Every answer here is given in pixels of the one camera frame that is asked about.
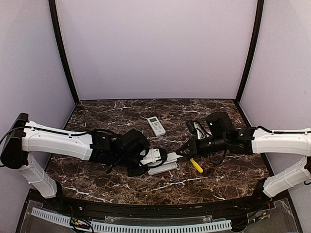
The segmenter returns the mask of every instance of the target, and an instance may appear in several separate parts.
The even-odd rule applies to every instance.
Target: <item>remote control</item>
[[[157,137],[162,136],[166,133],[165,129],[163,128],[156,116],[148,118],[147,121]]]

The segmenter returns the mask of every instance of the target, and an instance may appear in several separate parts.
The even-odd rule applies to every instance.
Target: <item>marble table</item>
[[[126,133],[137,129],[152,146],[167,152],[178,149],[191,137],[186,120],[199,120],[208,129],[204,118],[213,112],[225,111],[236,128],[245,126],[232,100],[86,100],[80,102],[67,130],[86,131],[94,128]],[[157,116],[166,134],[155,137],[146,118]],[[218,161],[222,152],[213,155]],[[208,158],[196,159],[204,172],[199,173],[184,158],[178,169],[154,176],[128,177],[123,167],[108,167],[64,155],[52,155],[47,173],[59,181],[64,195],[83,200],[120,204],[190,204],[229,200],[252,194],[258,180],[267,177],[267,168],[259,154],[228,154],[219,166]]]

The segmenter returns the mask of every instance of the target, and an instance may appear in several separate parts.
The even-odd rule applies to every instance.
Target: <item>ventilation grille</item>
[[[70,217],[68,216],[51,213],[37,208],[33,208],[31,214],[33,216],[39,217],[49,222],[53,222],[55,224],[64,227],[70,227],[69,226]],[[232,229],[231,220],[197,224],[197,225],[170,226],[170,227],[126,226],[126,225],[107,224],[96,221],[92,221],[91,225],[94,229],[94,232],[97,233],[209,233]]]

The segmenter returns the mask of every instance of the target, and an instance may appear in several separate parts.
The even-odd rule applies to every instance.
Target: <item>black pole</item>
[[[254,22],[254,27],[253,27],[251,43],[249,46],[248,55],[247,55],[243,75],[241,78],[239,90],[238,90],[237,96],[235,98],[237,103],[240,103],[240,101],[241,101],[241,98],[242,98],[242,95],[243,95],[243,92],[244,92],[244,89],[246,86],[247,78],[249,75],[249,71],[250,71],[251,66],[252,66],[253,57],[255,54],[255,49],[256,49],[256,44],[257,44],[257,39],[258,39],[258,34],[259,34],[259,29],[260,29],[260,23],[261,23],[262,11],[263,11],[263,3],[264,3],[264,0],[258,0],[258,2],[257,2],[257,9],[256,9],[255,22]]]
[[[57,42],[57,46],[58,46],[58,52],[60,55],[60,59],[61,59],[62,64],[63,64],[65,76],[66,76],[66,79],[67,79],[67,82],[68,82],[68,85],[70,88],[72,98],[73,98],[75,104],[78,104],[80,102],[80,100],[78,97],[77,90],[74,86],[74,82],[73,82],[72,75],[70,72],[69,64],[67,61],[67,56],[65,53],[64,43],[63,43],[63,39],[62,39],[62,34],[60,32],[60,27],[59,27],[59,22],[58,22],[58,17],[57,17],[55,0],[49,0],[49,5],[50,5],[51,18],[52,18],[54,34],[55,34],[55,38],[56,38],[56,42]]]

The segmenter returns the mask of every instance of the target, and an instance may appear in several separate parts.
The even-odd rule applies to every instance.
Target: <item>yellow handle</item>
[[[203,172],[203,169],[200,167],[200,165],[194,160],[194,159],[190,159],[190,162],[194,165],[194,167],[200,172]]]

